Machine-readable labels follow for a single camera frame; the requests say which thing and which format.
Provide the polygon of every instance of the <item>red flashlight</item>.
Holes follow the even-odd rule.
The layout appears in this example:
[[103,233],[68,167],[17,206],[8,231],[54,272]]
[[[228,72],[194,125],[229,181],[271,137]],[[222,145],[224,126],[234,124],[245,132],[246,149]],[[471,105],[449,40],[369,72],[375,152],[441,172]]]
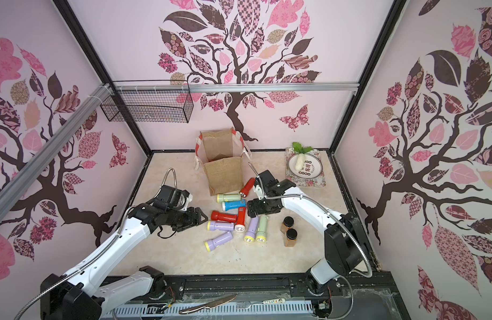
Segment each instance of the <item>red flashlight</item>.
[[239,214],[237,215],[237,223],[235,224],[235,231],[243,232],[246,227],[244,226],[244,217],[246,216],[246,208],[240,207]]
[[255,184],[255,178],[251,178],[248,180],[248,183],[244,186],[244,188],[239,192],[239,194],[243,197],[246,198],[248,196],[249,191],[251,188],[253,188],[253,185]]
[[222,214],[219,211],[212,211],[211,220],[235,223],[237,221],[237,216],[233,215],[233,214]]

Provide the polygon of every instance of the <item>wire basket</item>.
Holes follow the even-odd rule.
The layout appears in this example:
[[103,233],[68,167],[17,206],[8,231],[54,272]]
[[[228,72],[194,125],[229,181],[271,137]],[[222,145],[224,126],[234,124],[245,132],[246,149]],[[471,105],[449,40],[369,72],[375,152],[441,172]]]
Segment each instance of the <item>wire basket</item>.
[[189,122],[193,100],[189,89],[117,90],[129,115],[123,115],[113,96],[100,105],[109,121]]

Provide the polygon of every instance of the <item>jar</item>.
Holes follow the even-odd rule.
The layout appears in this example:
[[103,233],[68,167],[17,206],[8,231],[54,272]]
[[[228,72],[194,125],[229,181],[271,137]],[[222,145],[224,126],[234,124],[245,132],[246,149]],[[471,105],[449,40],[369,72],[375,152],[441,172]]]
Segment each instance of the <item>jar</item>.
[[298,237],[298,233],[295,229],[290,228],[285,233],[285,237],[283,238],[283,245],[285,247],[294,247],[296,245],[296,238]]
[[281,223],[281,227],[280,227],[281,233],[285,234],[287,230],[292,228],[293,225],[294,225],[294,219],[292,217],[285,217],[285,219],[283,219],[283,222]]

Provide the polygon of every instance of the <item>white plate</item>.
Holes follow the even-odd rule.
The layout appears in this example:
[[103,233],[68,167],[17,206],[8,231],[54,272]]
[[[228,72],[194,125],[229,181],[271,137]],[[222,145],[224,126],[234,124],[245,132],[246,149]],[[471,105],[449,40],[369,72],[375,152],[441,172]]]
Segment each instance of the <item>white plate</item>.
[[313,179],[321,174],[322,163],[315,156],[309,154],[305,154],[305,163],[303,165],[303,169],[296,171],[294,169],[294,165],[296,164],[298,155],[299,154],[295,154],[288,160],[288,168],[295,176],[304,179]]

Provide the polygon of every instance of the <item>metal flexible hose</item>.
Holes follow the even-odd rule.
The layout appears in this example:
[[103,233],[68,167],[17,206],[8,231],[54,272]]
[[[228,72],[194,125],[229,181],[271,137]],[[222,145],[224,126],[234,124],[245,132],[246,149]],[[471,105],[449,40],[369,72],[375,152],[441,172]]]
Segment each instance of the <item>metal flexible hose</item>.
[[17,313],[17,315],[15,316],[14,320],[19,320],[22,317],[22,315],[27,311],[27,309],[29,309],[31,307],[31,305],[35,304],[36,301],[38,301],[39,299],[41,299],[41,297],[43,297],[45,294],[47,294],[50,291],[52,291],[53,289],[55,289],[58,285],[62,284],[63,282],[68,281],[71,278],[73,278],[76,275],[78,275],[79,273],[83,272],[91,264],[93,264],[97,259],[99,259],[104,253],[106,253],[106,251],[109,250],[109,248],[116,242],[116,240],[118,240],[118,238],[120,238],[121,231],[123,230],[123,226],[125,225],[125,221],[127,220],[126,216],[129,214],[129,212],[132,209],[134,209],[133,206],[132,207],[129,207],[125,211],[125,213],[124,213],[125,217],[123,217],[123,219],[121,220],[120,226],[118,227],[118,233],[114,236],[113,240],[111,240],[111,242],[109,242],[109,244],[102,251],[100,251],[100,253],[98,253],[96,255],[95,258],[91,259],[87,264],[83,265],[79,270],[72,272],[68,276],[62,278],[61,280],[59,280],[58,282],[56,282],[55,284],[53,284],[52,286],[50,286],[48,289],[46,289],[45,291],[43,291],[42,293],[40,293],[39,295],[37,295],[33,300],[29,301],[25,306],[22,307],[22,309],[20,309],[19,313]]
[[306,199],[312,203],[314,203],[315,205],[317,205],[321,210],[323,210],[326,215],[329,217],[329,218],[332,218],[338,225],[339,227],[342,229],[342,231],[344,231],[345,234],[347,234],[349,236],[349,238],[352,240],[352,242],[355,244],[355,246],[358,248],[358,250],[360,251],[360,254],[362,255],[362,259],[363,261],[365,262],[365,266],[367,267],[367,272],[363,272],[363,271],[360,271],[360,270],[357,270],[357,269],[353,269],[352,272],[356,272],[358,273],[359,275],[362,275],[366,278],[370,278],[372,276],[372,267],[371,267],[371,264],[369,263],[369,260],[367,258],[367,255],[365,254],[365,252],[363,252],[363,249],[362,247],[360,246],[360,244],[358,243],[358,241],[355,239],[355,237],[351,234],[351,232],[343,225],[342,222],[340,222],[339,219],[337,219],[336,216],[334,216],[333,214],[330,214],[330,212],[322,205],[320,204],[319,202],[315,201],[314,199],[312,198],[309,198],[307,197],[306,195],[276,195],[274,197],[270,197],[268,195],[266,195],[264,193],[264,184],[262,183],[262,179],[260,178],[260,176],[258,175],[258,172],[257,170],[255,169],[255,167],[253,166],[253,164],[251,162],[248,162],[248,165],[249,167],[251,168],[251,170],[253,170],[253,172],[255,172],[255,175],[257,176],[258,178],[258,181],[260,182],[260,188],[262,189],[262,194],[263,196],[266,198],[266,199],[283,199],[283,198],[300,198],[300,199]]
[[347,317],[350,313],[351,313],[351,310],[352,310],[352,304],[354,302],[354,298],[352,296],[352,287],[351,287],[351,284],[349,283],[349,281],[344,278],[343,276],[339,276],[340,278],[343,278],[345,280],[345,282],[347,283],[347,286],[349,287],[349,292],[351,292],[351,304],[349,305],[349,309],[346,311],[345,314],[341,315],[340,317],[336,317],[336,318],[321,318],[321,317],[317,317],[319,320],[340,320],[340,319],[344,319],[345,317]]

